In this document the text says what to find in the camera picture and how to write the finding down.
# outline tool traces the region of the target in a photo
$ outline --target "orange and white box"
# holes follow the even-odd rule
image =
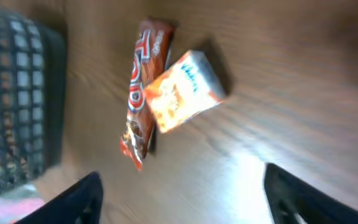
[[[144,96],[161,133],[222,102],[226,96],[204,53],[189,50],[149,84]]]

